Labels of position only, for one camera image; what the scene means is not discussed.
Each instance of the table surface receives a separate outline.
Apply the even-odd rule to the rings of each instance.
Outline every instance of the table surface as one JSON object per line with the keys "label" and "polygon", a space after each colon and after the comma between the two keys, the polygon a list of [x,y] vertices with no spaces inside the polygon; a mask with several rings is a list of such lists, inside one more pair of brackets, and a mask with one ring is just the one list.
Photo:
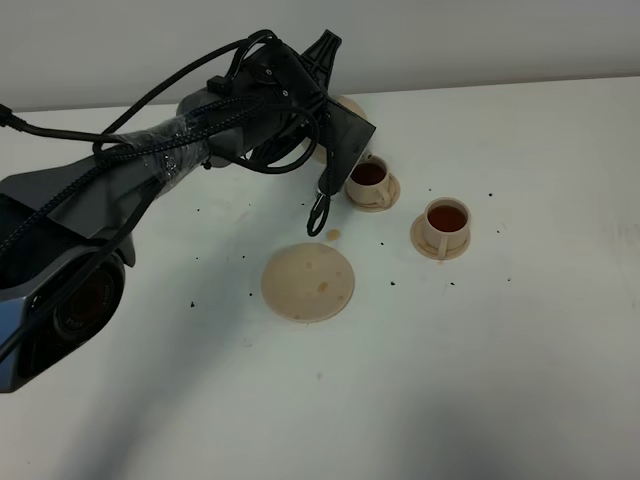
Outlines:
{"label": "table surface", "polygon": [[[307,326],[260,295],[269,257],[309,241],[318,163],[199,169],[137,227],[108,326],[0,396],[1,478],[640,478],[640,79],[352,98],[402,194],[333,204],[347,307]],[[98,131],[122,111],[24,117]],[[0,178],[88,152],[5,129]],[[440,196],[473,219],[443,264],[409,241]]]}

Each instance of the stain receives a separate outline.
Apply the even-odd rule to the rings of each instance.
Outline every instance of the stain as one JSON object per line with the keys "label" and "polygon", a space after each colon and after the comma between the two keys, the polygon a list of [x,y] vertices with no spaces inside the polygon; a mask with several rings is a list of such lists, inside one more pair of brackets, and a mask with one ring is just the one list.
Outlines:
{"label": "stain", "polygon": [[244,212],[242,215],[238,217],[238,219],[236,220],[236,223],[240,223],[242,220],[244,220],[248,216],[249,216],[249,212]]}
{"label": "stain", "polygon": [[330,242],[334,242],[339,239],[341,235],[342,234],[340,233],[340,230],[334,228],[333,230],[329,230],[327,232],[327,240],[329,240]]}

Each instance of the beige saucer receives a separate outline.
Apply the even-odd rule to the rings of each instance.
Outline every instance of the beige saucer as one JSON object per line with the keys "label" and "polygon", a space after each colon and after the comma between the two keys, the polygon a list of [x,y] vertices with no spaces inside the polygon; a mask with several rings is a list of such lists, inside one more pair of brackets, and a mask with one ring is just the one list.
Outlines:
{"label": "beige saucer", "polygon": [[295,322],[319,322],[340,312],[353,294],[349,261],[322,243],[301,243],[276,253],[262,274],[271,310]]}
{"label": "beige saucer", "polygon": [[389,204],[388,207],[381,207],[380,205],[377,205],[377,204],[361,205],[353,201],[353,199],[349,196],[348,193],[345,192],[345,195],[349,199],[349,203],[351,203],[353,208],[355,208],[356,210],[360,210],[361,212],[367,212],[367,213],[384,212],[385,210],[389,210],[391,207],[393,207],[398,201],[398,198],[400,198],[400,182],[398,182],[398,179],[394,177],[392,173],[389,174],[389,179],[391,180],[391,185],[389,186],[389,195],[391,195],[391,203]]}
{"label": "beige saucer", "polygon": [[[411,237],[411,243],[415,247],[418,252],[420,252],[425,257],[432,258],[434,260],[438,260],[438,249],[429,245],[422,235],[422,226],[424,225],[424,215],[420,215],[415,219],[413,225],[411,225],[411,232],[409,236]],[[456,248],[455,250],[449,250],[444,257],[443,260],[452,260],[454,258],[459,257],[469,248],[469,243],[471,242],[471,234],[467,238],[467,241],[462,244],[462,246]]]}

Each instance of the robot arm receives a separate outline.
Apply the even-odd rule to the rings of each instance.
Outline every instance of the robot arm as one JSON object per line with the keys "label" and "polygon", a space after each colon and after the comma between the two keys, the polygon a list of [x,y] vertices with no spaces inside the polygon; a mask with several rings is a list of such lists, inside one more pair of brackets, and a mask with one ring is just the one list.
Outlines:
{"label": "robot arm", "polygon": [[[327,95],[340,39],[325,32],[302,55],[270,31],[234,45],[227,74],[149,130],[116,135],[124,123],[116,121],[96,139],[38,129],[6,111],[0,116],[0,125],[28,133],[97,142],[83,160],[0,182],[0,392],[19,388],[106,325],[124,289],[123,264],[135,264],[131,230],[154,198],[198,166],[236,163],[280,174],[324,145],[327,169],[308,224],[310,235],[321,230],[330,197],[375,130]],[[312,141],[298,160],[271,166],[305,137]],[[105,138],[115,145],[102,150]]]}

